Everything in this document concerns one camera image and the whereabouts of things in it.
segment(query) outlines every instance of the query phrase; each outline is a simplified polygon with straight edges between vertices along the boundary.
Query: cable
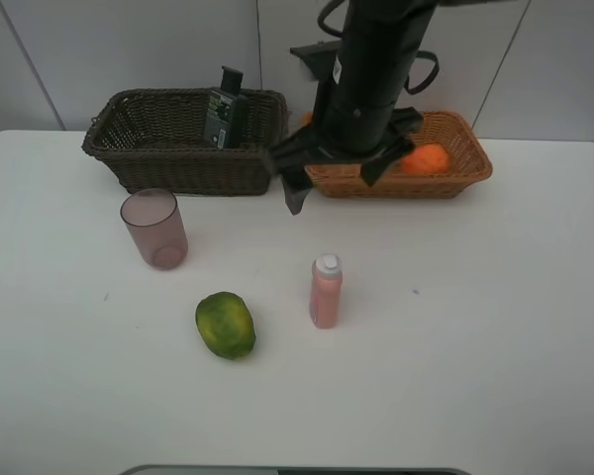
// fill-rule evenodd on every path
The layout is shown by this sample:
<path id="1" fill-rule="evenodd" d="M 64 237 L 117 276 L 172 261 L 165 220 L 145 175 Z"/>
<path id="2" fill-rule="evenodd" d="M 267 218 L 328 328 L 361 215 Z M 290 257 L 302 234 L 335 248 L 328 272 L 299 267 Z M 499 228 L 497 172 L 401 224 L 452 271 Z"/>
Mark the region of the cable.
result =
<path id="1" fill-rule="evenodd" d="M 333 37 L 341 38 L 344 34 L 341 33 L 339 30 L 335 30 L 334 28 L 329 27 L 326 25 L 326 19 L 333 13 L 339 6 L 344 3 L 346 0 L 330 0 L 328 5 L 324 7 L 324 9 L 319 14 L 317 18 L 317 24 L 319 28 L 321 28 L 324 32 L 328 35 L 332 35 Z"/>
<path id="2" fill-rule="evenodd" d="M 429 61 L 432 61 L 434 63 L 434 68 L 432 69 L 432 72 L 429 73 L 429 76 L 427 76 L 423 82 L 421 82 L 419 85 L 414 86 L 414 87 L 411 87 L 409 85 L 409 76 L 407 76 L 407 79 L 405 80 L 404 87 L 405 87 L 405 90 L 407 91 L 407 94 L 409 94 L 411 96 L 420 94 L 425 89 L 427 89 L 429 86 L 431 86 L 432 83 L 438 77 L 438 74 L 440 73 L 440 63 L 438 61 L 438 57 L 436 56 L 436 54 L 434 52 L 418 51 L 416 53 L 416 58 L 428 59 Z"/>

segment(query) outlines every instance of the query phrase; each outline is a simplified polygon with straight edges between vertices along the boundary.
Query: pink bottle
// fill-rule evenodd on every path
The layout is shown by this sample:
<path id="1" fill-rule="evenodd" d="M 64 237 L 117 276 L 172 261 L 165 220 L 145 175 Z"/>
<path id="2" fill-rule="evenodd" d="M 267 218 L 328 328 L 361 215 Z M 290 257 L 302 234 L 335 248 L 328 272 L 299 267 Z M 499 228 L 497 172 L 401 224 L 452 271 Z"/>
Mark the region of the pink bottle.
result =
<path id="1" fill-rule="evenodd" d="M 310 317 L 318 329 L 331 329 L 337 324 L 343 281 L 341 260 L 334 254 L 324 254 L 313 262 Z"/>

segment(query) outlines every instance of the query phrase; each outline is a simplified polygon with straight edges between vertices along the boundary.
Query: transparent cup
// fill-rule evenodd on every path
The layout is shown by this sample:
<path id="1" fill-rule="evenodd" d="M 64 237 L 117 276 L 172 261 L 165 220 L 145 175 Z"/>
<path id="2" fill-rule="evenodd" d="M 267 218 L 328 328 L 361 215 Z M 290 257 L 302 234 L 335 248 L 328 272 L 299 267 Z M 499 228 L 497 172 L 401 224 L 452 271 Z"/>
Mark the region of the transparent cup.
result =
<path id="1" fill-rule="evenodd" d="M 150 188 L 135 193 L 121 205 L 121 219 L 150 266 L 169 270 L 185 259 L 187 235 L 176 197 L 169 191 Z"/>

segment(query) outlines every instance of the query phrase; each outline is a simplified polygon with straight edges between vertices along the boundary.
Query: orange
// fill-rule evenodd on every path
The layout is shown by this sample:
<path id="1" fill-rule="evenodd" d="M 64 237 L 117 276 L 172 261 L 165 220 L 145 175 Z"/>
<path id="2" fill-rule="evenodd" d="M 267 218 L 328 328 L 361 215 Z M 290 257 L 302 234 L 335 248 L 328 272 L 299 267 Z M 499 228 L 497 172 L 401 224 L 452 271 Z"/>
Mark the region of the orange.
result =
<path id="1" fill-rule="evenodd" d="M 300 127 L 306 127 L 311 122 L 313 122 L 313 113 L 312 112 L 304 112 L 299 117 L 299 126 Z"/>
<path id="2" fill-rule="evenodd" d="M 448 172 L 448 153 L 439 144 L 422 145 L 401 160 L 403 173 L 435 175 Z"/>

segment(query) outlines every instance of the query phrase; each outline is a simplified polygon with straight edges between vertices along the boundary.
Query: white wall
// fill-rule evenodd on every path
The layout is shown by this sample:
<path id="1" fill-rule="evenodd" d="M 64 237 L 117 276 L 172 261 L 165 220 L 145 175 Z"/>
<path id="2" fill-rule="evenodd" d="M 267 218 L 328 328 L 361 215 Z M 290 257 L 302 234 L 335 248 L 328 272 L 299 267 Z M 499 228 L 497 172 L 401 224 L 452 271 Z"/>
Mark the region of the white wall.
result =
<path id="1" fill-rule="evenodd" d="M 594 0 L 533 0 L 475 130 L 594 141 Z"/>
<path id="2" fill-rule="evenodd" d="M 219 85 L 223 64 L 260 86 L 255 0 L 3 2 L 70 130 L 124 89 Z"/>
<path id="3" fill-rule="evenodd" d="M 58 128 L 42 89 L 0 14 L 0 131 Z"/>
<path id="4" fill-rule="evenodd" d="M 316 83 L 308 82 L 291 47 L 330 41 L 319 30 L 317 16 L 328 0 L 259 0 L 262 78 L 264 88 L 275 89 L 287 98 L 296 114 L 312 110 Z M 424 93 L 403 93 L 399 106 L 424 110 L 451 109 L 472 123 L 482 106 L 527 0 L 460 8 L 441 8 L 433 18 L 423 48 L 436 52 L 442 72 Z M 330 18 L 343 25 L 347 4 Z M 422 79 L 429 64 L 417 61 L 412 84 Z"/>

